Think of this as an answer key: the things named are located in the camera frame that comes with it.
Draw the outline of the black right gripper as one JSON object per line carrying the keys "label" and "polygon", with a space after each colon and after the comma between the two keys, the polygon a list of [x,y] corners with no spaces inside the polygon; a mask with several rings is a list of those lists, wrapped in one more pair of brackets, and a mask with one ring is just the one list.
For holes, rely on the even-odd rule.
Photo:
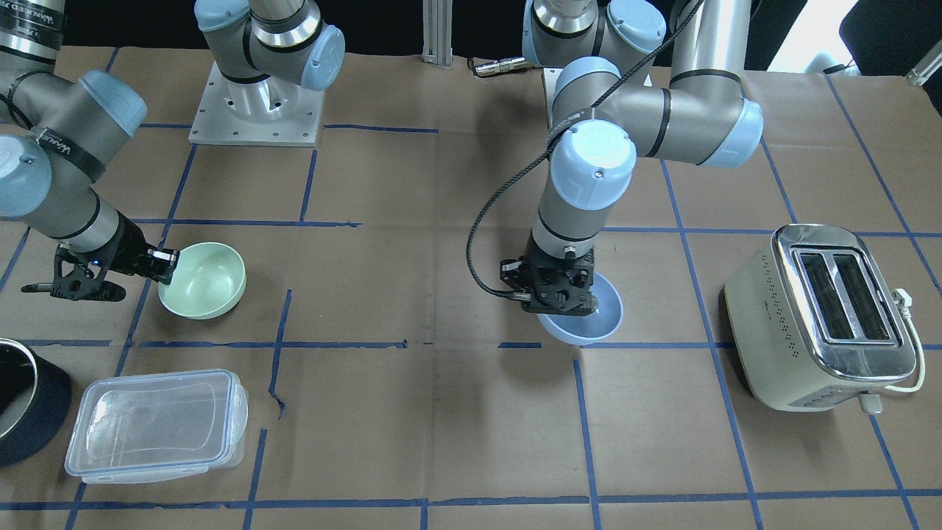
{"label": "black right gripper", "polygon": [[71,301],[121,302],[127,291],[105,279],[108,272],[143,276],[169,286],[179,258],[179,250],[158,250],[148,244],[144,232],[120,214],[116,234],[98,250],[77,252],[58,247],[50,295]]}

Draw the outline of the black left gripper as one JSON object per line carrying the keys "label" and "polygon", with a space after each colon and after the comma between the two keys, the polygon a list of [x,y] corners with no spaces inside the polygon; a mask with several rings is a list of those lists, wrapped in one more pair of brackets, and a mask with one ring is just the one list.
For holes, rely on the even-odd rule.
{"label": "black left gripper", "polygon": [[524,255],[500,262],[500,279],[531,313],[586,316],[595,311],[592,294],[593,238],[568,241],[532,232]]}

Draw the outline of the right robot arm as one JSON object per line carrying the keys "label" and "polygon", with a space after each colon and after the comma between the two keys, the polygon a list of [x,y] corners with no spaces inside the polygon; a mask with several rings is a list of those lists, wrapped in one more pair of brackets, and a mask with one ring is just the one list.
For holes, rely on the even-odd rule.
{"label": "right robot arm", "polygon": [[[198,1],[194,14],[238,115],[280,116],[283,105],[273,102],[250,108],[246,91],[325,91],[344,62],[344,34],[314,1]],[[52,279],[24,292],[120,302],[127,292],[108,272],[171,285],[180,252],[149,244],[94,191],[147,107],[107,71],[74,82],[56,75],[65,24],[62,1],[2,3],[2,118],[24,130],[2,136],[2,214],[58,244]]]}

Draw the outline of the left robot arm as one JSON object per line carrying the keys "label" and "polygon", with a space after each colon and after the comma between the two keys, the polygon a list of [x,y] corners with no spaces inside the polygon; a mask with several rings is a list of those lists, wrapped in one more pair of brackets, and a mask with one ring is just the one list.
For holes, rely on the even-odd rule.
{"label": "left robot arm", "polygon": [[760,105],[743,95],[749,1],[529,1],[525,60],[561,69],[550,104],[548,181],[505,298],[586,316],[593,244],[639,158],[737,167],[756,151]]}

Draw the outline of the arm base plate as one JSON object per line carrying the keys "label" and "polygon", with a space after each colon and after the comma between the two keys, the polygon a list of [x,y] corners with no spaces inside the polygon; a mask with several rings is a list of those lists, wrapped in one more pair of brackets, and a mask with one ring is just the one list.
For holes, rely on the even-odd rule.
{"label": "arm base plate", "polygon": [[542,83],[544,83],[544,100],[546,124],[550,127],[553,124],[553,100],[560,70],[555,68],[544,68],[542,70]]}
{"label": "arm base plate", "polygon": [[325,100],[275,77],[240,84],[212,65],[188,140],[199,145],[315,147]]}

